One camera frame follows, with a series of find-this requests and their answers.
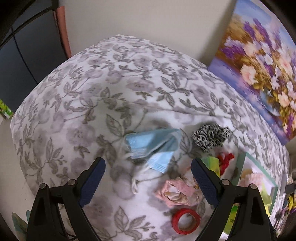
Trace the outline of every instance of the floral bedsheet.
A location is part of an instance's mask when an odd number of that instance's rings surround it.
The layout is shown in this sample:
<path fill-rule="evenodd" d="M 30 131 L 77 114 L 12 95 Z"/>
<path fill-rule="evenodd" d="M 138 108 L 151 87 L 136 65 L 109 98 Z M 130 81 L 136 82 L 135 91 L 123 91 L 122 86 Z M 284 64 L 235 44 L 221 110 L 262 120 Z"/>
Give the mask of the floral bedsheet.
<path fill-rule="evenodd" d="M 195 240 L 213 211 L 206 200 L 192 207 L 202 217 L 199 228 L 180 236 L 170 222 L 176 208 L 169 209 L 154 191 L 204 155 L 190 136 L 211 122 L 231 129 L 227 150 L 236 157 L 248 151 L 280 185 L 289 155 L 258 112 L 202 63 L 145 39 L 117 35 L 67 60 L 24 100 L 11 131 L 34 194 L 42 182 L 63 185 L 96 157 L 106 160 L 102 181 L 84 207 L 102 240 Z M 135 195 L 131 178 L 143 160 L 123 159 L 122 140 L 131 131 L 156 128 L 181 129 L 180 148 L 165 174 L 143 174 Z M 277 198 L 272 223 L 281 206 Z"/>

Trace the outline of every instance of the canvas painting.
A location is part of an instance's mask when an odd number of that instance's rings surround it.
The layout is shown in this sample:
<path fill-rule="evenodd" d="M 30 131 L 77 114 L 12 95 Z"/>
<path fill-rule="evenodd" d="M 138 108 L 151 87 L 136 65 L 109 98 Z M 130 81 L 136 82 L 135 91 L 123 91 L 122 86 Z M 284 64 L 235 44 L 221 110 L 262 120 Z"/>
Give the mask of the canvas painting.
<path fill-rule="evenodd" d="M 284 145 L 296 135 L 296 46 L 259 1 L 238 0 L 209 70 L 240 93 Z"/>

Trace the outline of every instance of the animal print scrunchie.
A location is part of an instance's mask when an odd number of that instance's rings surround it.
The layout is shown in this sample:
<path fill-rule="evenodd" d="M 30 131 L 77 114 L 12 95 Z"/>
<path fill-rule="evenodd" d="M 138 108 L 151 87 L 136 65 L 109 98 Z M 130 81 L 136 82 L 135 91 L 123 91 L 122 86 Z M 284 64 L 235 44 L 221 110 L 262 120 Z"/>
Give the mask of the animal print scrunchie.
<path fill-rule="evenodd" d="M 192 138 L 194 142 L 204 151 L 209 152 L 215 146 L 223 146 L 223 142 L 229 137 L 230 129 L 218 124 L 208 124 L 194 131 Z"/>

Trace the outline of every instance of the yellow object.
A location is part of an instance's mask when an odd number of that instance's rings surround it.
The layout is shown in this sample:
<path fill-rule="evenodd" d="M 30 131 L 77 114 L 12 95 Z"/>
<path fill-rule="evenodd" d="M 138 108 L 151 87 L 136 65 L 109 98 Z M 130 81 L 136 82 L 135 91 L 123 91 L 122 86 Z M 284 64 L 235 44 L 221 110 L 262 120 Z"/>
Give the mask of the yellow object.
<path fill-rule="evenodd" d="M 220 175 L 220 166 L 219 166 L 219 159 L 209 156 L 209 169 L 214 171 L 218 177 L 221 177 Z"/>
<path fill-rule="evenodd" d="M 201 160 L 209 170 L 214 171 L 218 177 L 221 177 L 218 158 L 215 158 L 213 156 L 207 156 L 203 157 Z"/>
<path fill-rule="evenodd" d="M 266 191 L 264 183 L 262 184 L 262 191 L 261 191 L 260 195 L 262 197 L 264 206 L 269 207 L 272 204 L 272 200 L 271 200 L 271 197 L 268 195 L 268 193 Z"/>
<path fill-rule="evenodd" d="M 235 216 L 237 215 L 237 208 L 238 208 L 238 206 L 235 204 L 232 206 L 229 218 L 228 218 L 225 228 L 223 230 L 223 232 L 226 234 L 230 234 L 231 228 L 234 224 Z"/>
<path fill-rule="evenodd" d="M 270 217 L 269 207 L 270 207 L 270 205 L 265 206 L 265 211 L 266 211 L 266 214 L 268 217 Z"/>
<path fill-rule="evenodd" d="M 246 175 L 252 174 L 252 173 L 253 173 L 252 169 L 245 169 L 242 171 L 240 179 L 244 179 Z"/>
<path fill-rule="evenodd" d="M 296 193 L 294 193 L 294 202 L 293 202 L 293 206 L 292 209 L 296 208 Z"/>
<path fill-rule="evenodd" d="M 291 211 L 291 209 L 293 208 L 293 203 L 294 203 L 294 198 L 292 196 L 289 196 L 289 211 Z"/>

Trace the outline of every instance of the blue face mask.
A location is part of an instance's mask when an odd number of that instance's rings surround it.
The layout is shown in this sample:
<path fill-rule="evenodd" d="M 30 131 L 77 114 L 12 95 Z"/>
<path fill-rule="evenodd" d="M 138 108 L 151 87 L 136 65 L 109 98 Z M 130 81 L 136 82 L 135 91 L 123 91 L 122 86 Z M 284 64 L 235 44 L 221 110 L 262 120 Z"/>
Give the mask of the blue face mask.
<path fill-rule="evenodd" d="M 146 158 L 147 165 L 162 173 L 179 148 L 181 131 L 179 129 L 158 129 L 126 135 L 126 144 L 131 158 Z"/>

